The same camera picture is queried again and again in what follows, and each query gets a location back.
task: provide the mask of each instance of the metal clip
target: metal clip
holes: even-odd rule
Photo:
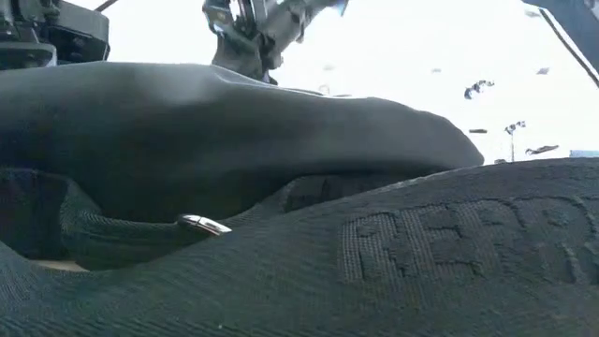
[[[223,235],[231,231],[231,228],[221,225],[214,220],[193,214],[180,215],[179,219],[177,219],[177,224],[208,230],[214,235]]]

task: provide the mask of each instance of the metal buckle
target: metal buckle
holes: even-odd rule
[[[220,235],[223,235],[225,233],[232,231],[231,228],[229,228],[225,225],[221,225],[214,220],[211,220],[209,218],[199,216],[199,215],[193,215],[193,214],[180,215],[179,219],[177,219],[177,224],[189,226],[189,227],[201,228],[201,229],[209,231],[210,233],[212,233],[216,236],[220,236]]]

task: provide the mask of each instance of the woven fabric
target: woven fabric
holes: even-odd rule
[[[64,233],[81,212],[101,216],[97,206],[50,175],[3,172],[0,335],[599,334],[596,159],[461,169],[287,204],[151,262],[85,273],[17,252],[60,256],[77,241]]]

